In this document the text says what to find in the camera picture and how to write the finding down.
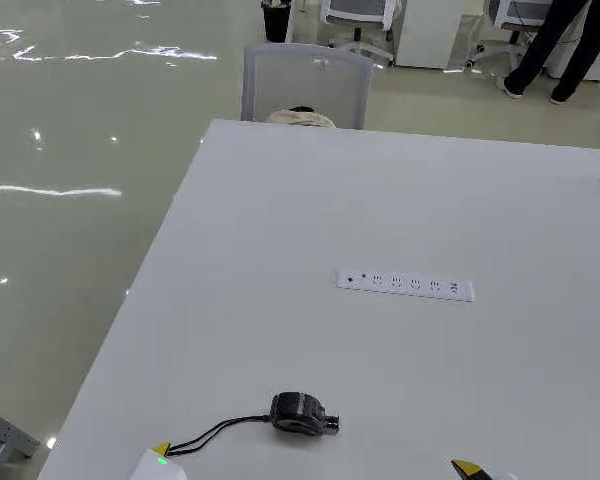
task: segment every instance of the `gray chair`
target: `gray chair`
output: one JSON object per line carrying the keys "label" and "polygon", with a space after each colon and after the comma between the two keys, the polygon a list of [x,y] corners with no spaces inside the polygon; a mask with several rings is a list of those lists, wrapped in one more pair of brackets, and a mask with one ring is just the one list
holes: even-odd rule
{"label": "gray chair", "polygon": [[466,66],[471,68],[477,60],[506,54],[511,69],[517,68],[520,58],[527,52],[527,44],[519,43],[520,34],[539,31],[550,4],[550,0],[485,0],[485,15],[495,27],[511,31],[511,37],[508,41],[480,40]]}
{"label": "gray chair", "polygon": [[373,62],[316,45],[245,48],[241,119],[263,122],[273,112],[310,107],[338,128],[362,129]]}
{"label": "gray chair", "polygon": [[[378,25],[386,32],[386,40],[393,40],[393,19],[402,10],[400,0],[322,0],[320,19],[323,23],[351,22],[357,27],[354,29],[353,38],[348,39],[344,45],[337,48],[354,53],[368,52],[378,55],[393,62],[393,52],[383,50],[367,42],[362,41],[363,25]],[[330,47],[336,47],[336,40],[329,41]]]}

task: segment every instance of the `person's leg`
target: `person's leg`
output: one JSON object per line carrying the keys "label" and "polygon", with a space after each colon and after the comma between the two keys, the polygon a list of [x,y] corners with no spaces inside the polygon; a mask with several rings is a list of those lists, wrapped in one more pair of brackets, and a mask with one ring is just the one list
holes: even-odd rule
{"label": "person's leg", "polygon": [[542,28],[529,46],[520,66],[504,80],[507,90],[522,95],[525,88],[540,73],[544,62],[565,29],[585,6],[587,0],[554,0]]}
{"label": "person's leg", "polygon": [[600,54],[600,0],[592,0],[584,23],[582,37],[569,60],[560,83],[551,98],[556,102],[566,101],[576,91],[593,62]]}

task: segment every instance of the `trash can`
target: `trash can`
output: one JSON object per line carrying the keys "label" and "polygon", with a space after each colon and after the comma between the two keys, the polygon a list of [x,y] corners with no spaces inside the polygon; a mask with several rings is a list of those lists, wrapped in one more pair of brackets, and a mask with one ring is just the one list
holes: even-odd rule
{"label": "trash can", "polygon": [[267,40],[284,43],[287,38],[291,0],[264,0],[261,3],[264,14],[264,30]]}

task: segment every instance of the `glossy floor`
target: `glossy floor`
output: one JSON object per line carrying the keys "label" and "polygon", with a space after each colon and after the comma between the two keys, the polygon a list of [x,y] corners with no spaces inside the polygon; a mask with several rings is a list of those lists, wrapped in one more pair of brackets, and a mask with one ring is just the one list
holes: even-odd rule
{"label": "glossy floor", "polygon": [[[210,120],[239,117],[257,4],[0,0],[0,414],[43,443]],[[299,39],[317,24],[309,8]],[[600,147],[600,84],[555,107],[539,79],[515,102],[493,87],[499,68],[378,71],[367,128]],[[9,478],[35,478],[44,456]]]}

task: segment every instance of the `power outlet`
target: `power outlet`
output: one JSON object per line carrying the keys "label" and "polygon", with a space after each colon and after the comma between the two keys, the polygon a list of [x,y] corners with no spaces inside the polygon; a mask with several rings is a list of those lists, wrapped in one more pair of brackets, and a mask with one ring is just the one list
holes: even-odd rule
{"label": "power outlet", "polygon": [[336,285],[349,290],[397,293],[465,302],[476,300],[473,284],[469,280],[432,277],[419,273],[341,268],[336,272]]}

